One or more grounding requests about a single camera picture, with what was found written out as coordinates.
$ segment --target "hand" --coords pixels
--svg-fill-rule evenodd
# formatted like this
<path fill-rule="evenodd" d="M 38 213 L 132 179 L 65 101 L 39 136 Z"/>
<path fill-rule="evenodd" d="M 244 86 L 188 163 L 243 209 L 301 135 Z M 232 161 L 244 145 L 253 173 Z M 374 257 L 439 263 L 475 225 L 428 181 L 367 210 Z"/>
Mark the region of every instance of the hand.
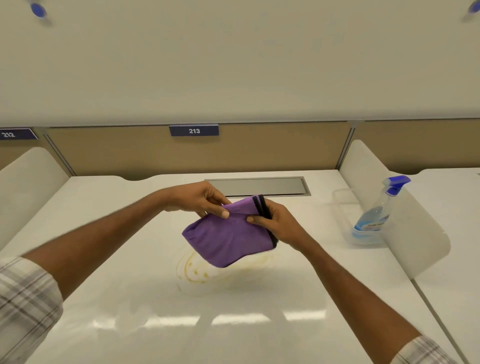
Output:
<path fill-rule="evenodd" d="M 248 216 L 247 222 L 269 229 L 277 239 L 297 250 L 301 250 L 306 244 L 314 242 L 285 206 L 267 199 L 265 199 L 265 204 L 272 214 L 272 219 L 262 216 Z"/>
<path fill-rule="evenodd" d="M 194 211 L 201 218 L 207 213 L 221 218 L 230 215 L 222 205 L 231 202 L 207 181 L 173 186 L 158 192 L 165 199 L 165 211 Z"/>

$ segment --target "plaid shirt sleeve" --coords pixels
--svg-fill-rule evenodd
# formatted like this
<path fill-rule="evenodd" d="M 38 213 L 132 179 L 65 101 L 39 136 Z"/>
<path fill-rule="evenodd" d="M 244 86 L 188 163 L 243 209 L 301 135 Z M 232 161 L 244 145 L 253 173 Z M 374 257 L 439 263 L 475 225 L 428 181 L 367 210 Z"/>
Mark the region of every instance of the plaid shirt sleeve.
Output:
<path fill-rule="evenodd" d="M 456 364 L 432 339 L 419 336 L 395 356 L 391 364 Z"/>
<path fill-rule="evenodd" d="M 0 364 L 24 363 L 60 319 L 54 278 L 23 258 L 0 260 Z"/>

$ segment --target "blue label plate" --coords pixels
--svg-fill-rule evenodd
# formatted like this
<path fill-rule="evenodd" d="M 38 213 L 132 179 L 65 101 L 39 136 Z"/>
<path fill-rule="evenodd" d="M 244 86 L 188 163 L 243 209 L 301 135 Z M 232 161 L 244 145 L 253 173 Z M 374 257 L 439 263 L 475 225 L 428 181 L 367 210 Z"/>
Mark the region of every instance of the blue label plate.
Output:
<path fill-rule="evenodd" d="M 170 125 L 171 136 L 215 136 L 220 135 L 218 124 Z"/>
<path fill-rule="evenodd" d="M 38 139 L 30 128 L 0 129 L 0 140 L 31 140 Z"/>

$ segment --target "bottle label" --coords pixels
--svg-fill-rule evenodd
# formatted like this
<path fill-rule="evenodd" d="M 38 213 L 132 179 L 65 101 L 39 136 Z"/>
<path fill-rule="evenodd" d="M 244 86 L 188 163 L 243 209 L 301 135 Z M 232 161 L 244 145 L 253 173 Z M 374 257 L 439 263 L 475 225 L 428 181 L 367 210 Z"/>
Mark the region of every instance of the bottle label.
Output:
<path fill-rule="evenodd" d="M 378 219 L 376 221 L 371 221 L 371 222 L 365 222 L 363 224 L 356 224 L 355 225 L 355 230 L 359 230 L 359 231 L 380 231 L 381 228 L 383 227 L 383 224 L 386 223 L 386 221 L 388 220 L 388 217 L 389 215 L 381 218 L 381 219 Z"/>

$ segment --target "spray bottle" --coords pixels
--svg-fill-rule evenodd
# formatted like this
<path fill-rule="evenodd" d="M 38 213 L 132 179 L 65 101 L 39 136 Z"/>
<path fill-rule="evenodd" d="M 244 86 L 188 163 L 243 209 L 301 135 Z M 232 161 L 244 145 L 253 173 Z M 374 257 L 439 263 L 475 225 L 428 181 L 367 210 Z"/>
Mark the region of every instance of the spray bottle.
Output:
<path fill-rule="evenodd" d="M 385 179 L 382 182 L 385 187 L 380 197 L 371 209 L 363 213 L 353 227 L 353 237 L 367 240 L 373 235 L 378 235 L 392 211 L 393 197 L 397 196 L 403 185 L 410 181 L 411 179 L 404 175 Z"/>

